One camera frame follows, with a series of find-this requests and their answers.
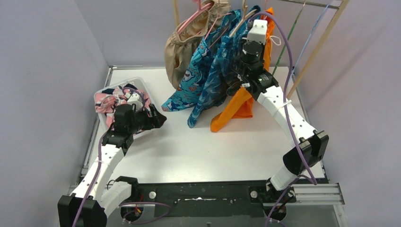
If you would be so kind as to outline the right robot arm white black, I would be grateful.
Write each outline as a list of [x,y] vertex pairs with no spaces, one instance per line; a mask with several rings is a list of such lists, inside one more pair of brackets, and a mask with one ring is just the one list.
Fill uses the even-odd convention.
[[264,46],[260,42],[246,40],[240,44],[235,60],[241,86],[272,115],[293,145],[283,156],[283,167],[267,182],[266,196],[270,201],[277,202],[284,197],[286,187],[322,160],[329,136],[303,118],[286,98],[278,81],[264,68]]

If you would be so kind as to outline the green plastic hanger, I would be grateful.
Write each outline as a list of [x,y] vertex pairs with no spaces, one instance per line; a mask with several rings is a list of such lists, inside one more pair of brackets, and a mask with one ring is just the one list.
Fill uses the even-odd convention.
[[[288,39],[288,40],[290,40],[290,38],[291,38],[291,36],[292,36],[292,33],[293,33],[293,31],[294,31],[294,29],[295,29],[295,27],[296,27],[296,25],[297,25],[297,22],[298,22],[298,20],[299,20],[301,14],[302,14],[302,11],[303,11],[303,9],[304,9],[304,7],[305,7],[305,5],[306,5],[306,0],[302,1],[302,4],[303,4],[303,5],[302,5],[300,11],[298,12],[298,14],[297,14],[297,16],[296,16],[296,18],[295,18],[295,20],[294,20],[294,22],[293,22],[293,25],[292,25],[292,27],[291,27],[289,33],[288,33],[288,36],[287,36],[287,39]],[[273,72],[272,72],[273,75],[275,74],[275,72],[276,72],[276,70],[277,70],[277,68],[278,68],[278,66],[279,66],[279,64],[280,64],[280,61],[281,61],[281,59],[282,59],[282,56],[283,56],[284,51],[285,51],[286,48],[287,48],[287,45],[284,44],[283,47],[282,47],[282,49],[281,49],[280,55],[279,55],[279,57],[278,57],[278,59],[277,59],[276,65],[275,65],[275,67],[274,67],[274,70],[273,70]]]

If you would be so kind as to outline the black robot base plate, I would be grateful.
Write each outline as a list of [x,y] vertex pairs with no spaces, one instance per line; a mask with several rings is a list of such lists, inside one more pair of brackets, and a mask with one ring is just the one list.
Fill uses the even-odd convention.
[[262,218],[284,212],[294,203],[293,193],[277,191],[265,180],[206,183],[141,183],[123,201],[121,215],[128,220],[142,216]]

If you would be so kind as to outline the white perforated plastic basket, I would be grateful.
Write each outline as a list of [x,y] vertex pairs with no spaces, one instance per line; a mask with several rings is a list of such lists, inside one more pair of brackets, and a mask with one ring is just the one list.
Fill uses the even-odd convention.
[[136,112],[149,111],[153,99],[143,79],[135,77],[97,91],[94,94],[94,102],[101,128],[107,130],[114,122],[116,107],[129,104]]

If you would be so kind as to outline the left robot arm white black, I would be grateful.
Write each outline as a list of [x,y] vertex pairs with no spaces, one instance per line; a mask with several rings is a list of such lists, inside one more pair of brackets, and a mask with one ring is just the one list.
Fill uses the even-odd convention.
[[118,177],[109,190],[106,185],[132,145],[134,135],[161,128],[166,120],[153,104],[141,110],[136,110],[135,105],[117,106],[114,122],[99,140],[97,159],[72,193],[58,201],[60,226],[105,227],[108,217],[124,200],[137,200],[140,189],[136,178]]

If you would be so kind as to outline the light blue wire hanger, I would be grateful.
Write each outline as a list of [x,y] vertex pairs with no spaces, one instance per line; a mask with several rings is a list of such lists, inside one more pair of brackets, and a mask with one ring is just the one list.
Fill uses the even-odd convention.
[[329,8],[329,4],[325,5],[324,10],[321,12],[321,14],[320,14],[320,15],[318,16],[318,18],[316,19],[316,21],[315,21],[315,23],[314,23],[314,26],[312,27],[311,32],[310,32],[310,34],[309,34],[307,40],[305,41],[304,46],[303,46],[303,48],[302,48],[302,50],[301,50],[301,52],[300,52],[300,54],[299,54],[299,56],[298,56],[298,58],[297,58],[297,60],[296,60],[296,63],[295,63],[295,65],[294,65],[294,67],[292,68],[291,76],[293,76],[293,75],[295,74],[296,68],[297,68],[297,66],[298,66],[298,64],[299,64],[299,62],[300,62],[302,56],[304,55],[305,50],[306,50],[306,48],[307,48],[307,46],[308,46],[308,44],[309,44],[309,42],[310,42],[312,36],[313,36],[313,34],[315,33],[315,31],[316,31],[316,29],[317,29],[317,27],[318,27],[318,25],[319,25],[319,23],[320,23],[322,17],[324,16],[324,14],[325,14],[326,11],[328,10],[328,8]]

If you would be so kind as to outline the navy blue shorts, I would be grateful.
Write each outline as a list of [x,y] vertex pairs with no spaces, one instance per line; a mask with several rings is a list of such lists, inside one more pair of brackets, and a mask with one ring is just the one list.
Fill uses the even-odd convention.
[[137,90],[137,88],[136,88],[134,85],[130,84],[130,83],[127,83],[127,84],[124,86],[124,89],[127,89],[127,88],[131,88],[131,89]]

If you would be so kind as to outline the pink shark print shorts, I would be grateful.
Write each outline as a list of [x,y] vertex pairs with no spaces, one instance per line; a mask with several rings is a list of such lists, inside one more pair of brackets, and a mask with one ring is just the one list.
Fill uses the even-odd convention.
[[151,104],[151,100],[145,90],[135,90],[131,88],[124,89],[124,86],[118,85],[115,88],[107,88],[95,93],[94,95],[95,112],[100,114],[104,119],[104,126],[106,129],[108,129],[114,122],[116,107],[127,104],[128,98],[133,93],[141,95],[144,99],[144,107],[142,109],[149,108],[149,105]]

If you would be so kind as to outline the orange shorts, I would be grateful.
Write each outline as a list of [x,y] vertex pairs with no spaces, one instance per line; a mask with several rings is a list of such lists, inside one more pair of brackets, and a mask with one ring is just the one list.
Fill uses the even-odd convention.
[[[266,31],[266,44],[264,47],[264,69],[269,70],[270,61],[271,61],[271,51],[273,41],[270,37],[273,35],[275,23],[268,16],[261,16],[261,20],[267,21],[267,31]],[[251,94],[244,88],[241,87],[236,91],[232,99],[228,102],[225,109],[216,115],[210,123],[210,130],[212,132],[218,132],[223,127],[227,125],[227,123],[231,119],[243,119],[243,118],[252,118],[253,117],[253,104],[254,99]]]

